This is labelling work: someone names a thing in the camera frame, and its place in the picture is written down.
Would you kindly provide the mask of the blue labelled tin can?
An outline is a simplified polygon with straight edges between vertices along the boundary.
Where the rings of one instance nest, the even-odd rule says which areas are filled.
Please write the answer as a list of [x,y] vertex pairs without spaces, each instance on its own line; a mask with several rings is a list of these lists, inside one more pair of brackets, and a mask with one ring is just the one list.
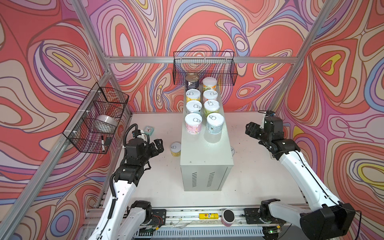
[[186,91],[188,90],[198,90],[200,85],[199,75],[195,73],[188,73],[185,77]]

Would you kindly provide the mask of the pink floral tin can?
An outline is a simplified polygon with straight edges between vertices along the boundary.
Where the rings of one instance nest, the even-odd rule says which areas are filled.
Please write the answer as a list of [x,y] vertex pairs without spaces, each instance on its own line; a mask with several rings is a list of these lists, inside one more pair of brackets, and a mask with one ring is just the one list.
[[186,130],[188,134],[197,135],[201,132],[203,118],[200,114],[190,113],[185,116]]

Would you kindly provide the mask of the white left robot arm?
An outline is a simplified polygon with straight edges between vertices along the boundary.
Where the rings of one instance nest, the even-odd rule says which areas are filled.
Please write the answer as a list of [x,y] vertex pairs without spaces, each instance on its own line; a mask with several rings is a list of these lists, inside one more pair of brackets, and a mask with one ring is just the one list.
[[124,143],[124,148],[123,160],[109,180],[111,195],[90,240],[130,240],[140,225],[152,218],[148,201],[135,201],[126,218],[124,214],[144,172],[151,169],[145,165],[164,151],[163,140],[155,139],[149,144],[135,138]]

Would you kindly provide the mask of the pink labelled tin can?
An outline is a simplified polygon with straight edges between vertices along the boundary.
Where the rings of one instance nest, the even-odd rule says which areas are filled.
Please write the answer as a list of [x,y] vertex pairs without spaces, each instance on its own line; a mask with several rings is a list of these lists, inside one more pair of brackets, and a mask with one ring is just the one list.
[[217,100],[218,92],[215,90],[206,90],[203,92],[203,101],[204,103],[209,100]]

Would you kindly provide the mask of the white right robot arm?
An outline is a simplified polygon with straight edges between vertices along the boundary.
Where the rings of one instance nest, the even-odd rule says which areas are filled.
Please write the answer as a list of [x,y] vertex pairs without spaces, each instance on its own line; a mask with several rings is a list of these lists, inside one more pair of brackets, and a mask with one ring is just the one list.
[[354,220],[356,210],[334,195],[311,168],[301,149],[292,139],[284,137],[282,119],[266,113],[263,124],[250,122],[246,135],[257,139],[272,158],[290,173],[304,194],[309,209],[283,203],[279,199],[261,202],[260,221],[270,223],[283,220],[299,227],[310,240],[328,240],[345,236]]

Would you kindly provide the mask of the white labelled tin can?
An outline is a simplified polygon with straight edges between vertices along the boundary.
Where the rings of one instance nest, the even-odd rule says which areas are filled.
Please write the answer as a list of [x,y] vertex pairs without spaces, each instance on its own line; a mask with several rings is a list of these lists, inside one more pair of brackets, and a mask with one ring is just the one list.
[[201,115],[203,105],[200,101],[191,100],[186,103],[186,112],[187,114],[199,114]]

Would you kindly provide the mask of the yellow labelled tin can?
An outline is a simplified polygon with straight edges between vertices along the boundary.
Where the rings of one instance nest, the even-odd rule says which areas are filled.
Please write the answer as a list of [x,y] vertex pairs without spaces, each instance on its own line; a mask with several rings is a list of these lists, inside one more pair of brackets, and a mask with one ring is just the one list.
[[186,100],[190,101],[200,101],[201,100],[201,92],[197,89],[191,89],[186,91]]

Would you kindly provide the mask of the pale tin can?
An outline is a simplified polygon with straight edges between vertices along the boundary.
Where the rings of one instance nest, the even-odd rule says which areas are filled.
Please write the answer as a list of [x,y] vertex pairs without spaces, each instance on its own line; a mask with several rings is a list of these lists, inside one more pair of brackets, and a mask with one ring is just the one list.
[[182,145],[180,142],[174,142],[170,146],[170,151],[173,157],[179,157],[181,155]]

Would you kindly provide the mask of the green orange labelled can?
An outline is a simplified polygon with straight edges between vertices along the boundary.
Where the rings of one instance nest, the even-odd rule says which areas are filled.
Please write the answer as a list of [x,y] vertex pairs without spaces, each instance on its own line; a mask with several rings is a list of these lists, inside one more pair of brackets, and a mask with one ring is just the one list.
[[218,84],[217,79],[213,78],[213,77],[204,78],[202,83],[203,83],[203,90],[204,91],[215,90],[217,87],[217,84]]

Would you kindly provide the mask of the small hidden tin can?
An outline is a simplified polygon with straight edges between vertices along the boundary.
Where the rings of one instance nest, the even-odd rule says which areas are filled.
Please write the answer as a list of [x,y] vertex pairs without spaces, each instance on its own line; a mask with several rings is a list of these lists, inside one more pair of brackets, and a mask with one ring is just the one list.
[[225,123],[225,118],[219,113],[211,113],[207,116],[207,131],[212,135],[217,135],[221,133],[223,125]]

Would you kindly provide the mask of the yellow green tin can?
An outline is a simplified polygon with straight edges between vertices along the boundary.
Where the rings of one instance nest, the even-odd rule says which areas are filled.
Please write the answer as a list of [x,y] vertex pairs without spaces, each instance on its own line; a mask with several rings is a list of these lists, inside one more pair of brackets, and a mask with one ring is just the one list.
[[206,117],[212,113],[219,113],[219,110],[220,110],[220,103],[216,100],[207,100],[204,103],[204,113]]

